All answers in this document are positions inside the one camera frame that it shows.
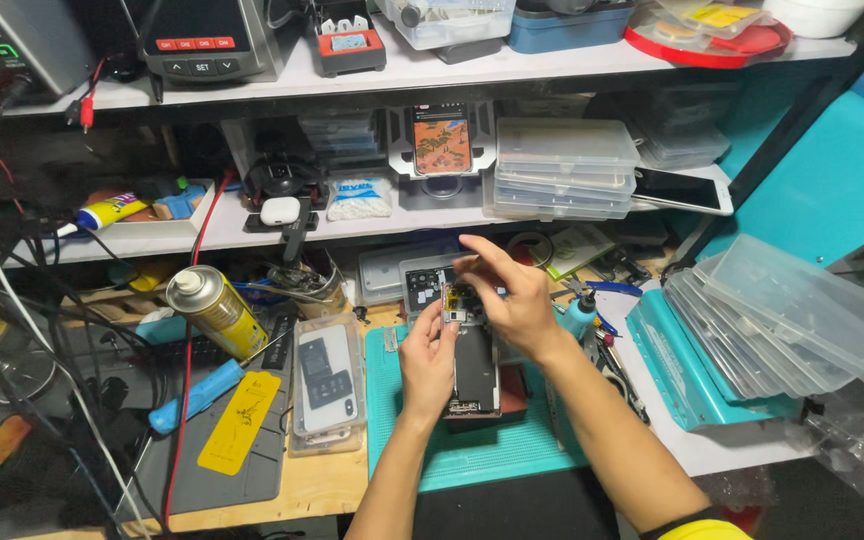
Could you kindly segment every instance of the blue screwdriver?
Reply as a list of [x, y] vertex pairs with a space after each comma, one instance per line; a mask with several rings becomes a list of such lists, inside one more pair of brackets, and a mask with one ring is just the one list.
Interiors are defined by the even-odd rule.
[[[212, 407], [215, 400], [238, 385], [239, 381], [242, 381], [242, 378], [246, 376], [246, 372], [242, 368], [249, 365], [249, 362], [261, 355], [270, 345], [288, 336], [290, 332], [292, 332], [292, 328], [282, 332], [282, 335], [272, 339], [265, 347], [259, 349], [249, 358], [241, 361], [233, 358], [223, 363], [219, 369], [210, 373], [206, 378], [193, 384], [189, 388], [189, 404], [186, 409], [185, 420], [188, 421], [193, 416]], [[151, 411], [149, 413], [151, 428], [163, 436], [169, 435], [179, 426], [179, 407], [181, 406], [179, 398], [175, 398]]]

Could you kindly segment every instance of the hand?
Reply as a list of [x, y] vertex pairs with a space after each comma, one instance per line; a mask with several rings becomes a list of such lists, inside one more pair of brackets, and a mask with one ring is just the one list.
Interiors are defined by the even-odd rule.
[[[548, 354], [554, 346], [575, 343], [556, 322], [545, 271], [515, 262], [481, 236], [461, 234], [459, 241], [478, 255], [457, 258], [452, 266], [478, 292], [489, 323], [502, 338], [542, 367], [546, 359], [555, 359], [556, 354]], [[496, 287], [509, 291], [505, 300]]]
[[459, 324], [442, 328], [442, 303], [433, 301], [418, 315], [398, 347], [404, 404], [399, 418], [431, 432], [452, 397], [455, 338]]

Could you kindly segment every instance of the yellow shirt sleeve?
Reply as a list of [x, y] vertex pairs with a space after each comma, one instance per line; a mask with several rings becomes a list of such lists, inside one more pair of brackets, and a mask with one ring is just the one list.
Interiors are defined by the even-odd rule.
[[662, 534], [658, 540], [751, 540], [742, 529], [728, 521], [687, 522]]

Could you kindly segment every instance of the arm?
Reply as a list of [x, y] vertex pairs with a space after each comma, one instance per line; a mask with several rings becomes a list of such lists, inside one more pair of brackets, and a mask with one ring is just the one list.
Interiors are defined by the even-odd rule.
[[442, 304], [426, 307], [398, 348], [402, 412], [375, 465], [346, 540], [412, 538], [416, 494], [432, 429], [452, 395], [458, 324], [441, 332]]
[[[546, 273], [485, 238], [459, 240], [479, 255], [456, 260], [456, 271], [478, 291], [489, 323], [556, 387], [582, 452], [629, 523], [644, 533], [707, 508], [705, 493], [556, 323]], [[505, 300], [497, 282], [510, 292]]]

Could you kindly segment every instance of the yellow card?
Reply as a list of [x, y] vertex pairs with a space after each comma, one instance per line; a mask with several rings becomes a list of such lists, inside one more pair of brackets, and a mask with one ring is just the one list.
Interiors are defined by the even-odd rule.
[[726, 28], [760, 11], [761, 9], [755, 7], [712, 5], [696, 9], [688, 18], [709, 26]]
[[198, 466], [231, 477], [238, 474], [281, 384], [281, 378], [264, 371], [246, 373], [201, 449]]
[[21, 416], [6, 418], [0, 425], [0, 465], [16, 451], [31, 430], [32, 426]]

